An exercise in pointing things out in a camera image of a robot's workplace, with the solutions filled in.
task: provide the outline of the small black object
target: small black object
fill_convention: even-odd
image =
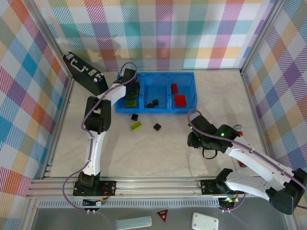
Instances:
[[[137,121],[138,120],[139,115],[137,114],[132,114],[131,120],[132,121]]]
[[[148,105],[146,105],[147,109],[152,109],[153,108],[153,104],[149,103]]]
[[[161,125],[159,125],[158,123],[154,125],[153,127],[155,130],[159,131],[161,129]]]
[[[154,106],[156,106],[156,105],[158,105],[158,104],[159,104],[158,99],[153,100],[153,105],[154,105]]]

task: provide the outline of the blue storage tray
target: blue storage tray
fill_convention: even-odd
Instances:
[[[197,94],[193,72],[139,72],[137,82],[140,83],[139,96],[133,99],[119,99],[115,103],[115,111],[117,113],[186,114],[190,109],[196,109]],[[175,106],[175,95],[177,94],[172,94],[171,85],[173,83],[177,84],[177,94],[186,96],[186,107]],[[154,99],[158,99],[159,105],[152,109],[146,108],[146,105],[153,103]],[[127,101],[137,101],[137,106],[126,108]]]

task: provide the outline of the cable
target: cable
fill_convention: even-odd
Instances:
[[[230,208],[230,209],[224,208],[224,207],[220,207],[220,208],[223,209],[223,210],[225,210],[225,211],[234,211],[234,210],[236,210],[237,208],[239,208],[239,207],[243,204],[243,202],[245,201],[245,198],[246,198],[246,193],[244,193],[241,202],[240,202],[237,206],[235,206],[235,207],[233,207],[233,208]]]
[[[87,132],[87,133],[90,135],[90,139],[91,139],[91,143],[90,143],[90,153],[89,153],[89,155],[88,155],[88,159],[87,159],[86,164],[85,164],[81,169],[79,169],[78,171],[74,172],[73,174],[71,174],[69,177],[66,178],[66,180],[64,181],[63,186],[62,186],[62,193],[63,193],[63,196],[64,196],[65,200],[66,200],[71,206],[73,206],[74,208],[76,208],[76,209],[78,209],[78,210],[80,210],[80,211],[82,211],[82,212],[87,212],[87,211],[85,211],[84,209],[82,209],[82,208],[80,208],[80,207],[75,206],[75,205],[67,198],[67,196],[66,196],[66,194],[65,194],[65,184],[67,183],[67,181],[68,181],[72,176],[74,176],[74,175],[77,174],[77,173],[81,173],[81,172],[88,166],[88,164],[90,163],[91,157],[92,157],[93,134],[91,133],[91,131],[87,130],[87,129],[84,127],[84,123],[85,123],[86,119],[90,116],[90,114],[94,111],[94,109],[100,104],[100,102],[106,97],[106,95],[107,95],[109,92],[111,92],[113,89],[116,89],[116,88],[118,88],[118,87],[120,87],[120,86],[122,86],[122,85],[126,85],[126,84],[130,83],[131,81],[133,81],[133,80],[136,78],[136,76],[137,76],[137,74],[138,74],[138,68],[137,68],[137,66],[136,66],[133,62],[126,62],[126,63],[121,67],[120,73],[122,72],[124,66],[127,65],[127,64],[132,64],[132,65],[134,65],[134,67],[135,67],[134,76],[133,76],[131,79],[129,79],[128,81],[126,81],[126,82],[124,82],[124,83],[121,83],[121,84],[118,84],[118,85],[116,85],[116,86],[114,86],[114,87],[108,89],[107,91],[105,91],[105,93],[101,96],[101,98],[97,101],[97,103],[96,103],[96,104],[91,108],[91,110],[85,115],[85,117],[84,117],[84,119],[83,119],[83,121],[82,121],[82,123],[81,123],[81,129],[82,129],[83,131]]]
[[[305,191],[307,191],[307,187],[306,187],[305,185],[303,185],[300,181],[298,181],[296,178],[294,178],[293,176],[291,176],[289,173],[284,172],[284,170],[283,170],[281,167],[279,167],[278,165],[276,165],[276,164],[273,163],[272,161],[268,160],[266,157],[264,157],[262,154],[258,153],[258,152],[255,151],[254,149],[252,149],[252,148],[250,148],[250,147],[248,147],[248,146],[246,146],[246,145],[244,145],[244,144],[241,144],[240,142],[237,142],[237,141],[235,141],[235,140],[231,140],[231,139],[228,139],[228,138],[223,138],[223,137],[211,135],[211,134],[208,134],[208,133],[204,133],[204,132],[200,131],[199,129],[197,129],[197,128],[192,124],[191,119],[190,119],[190,115],[191,115],[192,112],[196,112],[196,113],[200,114],[201,116],[202,116],[202,114],[201,114],[201,112],[198,111],[197,109],[191,109],[191,110],[189,110],[189,112],[188,112],[188,122],[189,122],[189,125],[190,125],[195,131],[197,131],[198,133],[203,134],[203,135],[205,135],[205,136],[207,136],[207,137],[209,137],[209,138],[215,138],[215,139],[218,139],[218,140],[229,141],[229,142],[231,142],[231,143],[233,143],[233,144],[236,144],[236,145],[238,145],[238,146],[240,146],[240,147],[246,149],[246,150],[249,151],[250,153],[253,153],[253,154],[255,154],[256,156],[260,157],[262,160],[264,160],[265,162],[267,162],[268,164],[270,164],[271,166],[273,166],[274,168],[276,168],[278,171],[283,172],[285,176],[287,176],[288,178],[290,178],[291,180],[293,180],[294,182],[296,182],[296,183],[297,183],[299,186],[301,186]],[[303,206],[300,206],[300,205],[298,205],[297,207],[302,208],[302,209],[307,209],[307,207],[303,207]]]
[[[197,187],[201,189],[201,187],[198,185],[198,183],[199,183],[199,182],[200,182],[200,180],[199,180],[199,181],[197,181]]]
[[[105,194],[107,193],[108,195],[106,196],[106,198],[104,198],[103,200],[107,200],[110,197],[110,192],[106,187],[102,187],[101,190],[104,189],[106,190]]]
[[[202,156],[204,157],[204,159],[207,159],[207,160],[211,160],[211,159],[214,159],[216,158],[217,156],[217,150],[215,150],[215,155],[213,157],[205,157],[205,148],[202,148]]]

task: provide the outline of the metal bracket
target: metal bracket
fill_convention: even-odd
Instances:
[[[201,194],[202,195],[221,195],[225,194],[224,191],[221,191],[216,186],[216,180],[200,180],[201,186]],[[235,195],[236,191],[232,191],[228,188],[225,189],[227,195]]]
[[[74,183],[73,196],[115,196],[116,181],[100,181],[97,192],[80,186],[80,182]]]

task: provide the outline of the red block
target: red block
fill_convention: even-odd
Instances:
[[[185,95],[175,95],[175,101],[177,100],[186,100],[186,96]]]
[[[175,95],[175,105],[176,107],[186,107],[187,100],[185,95]]]
[[[172,88],[172,94],[178,93],[177,84],[172,84],[171,88]]]

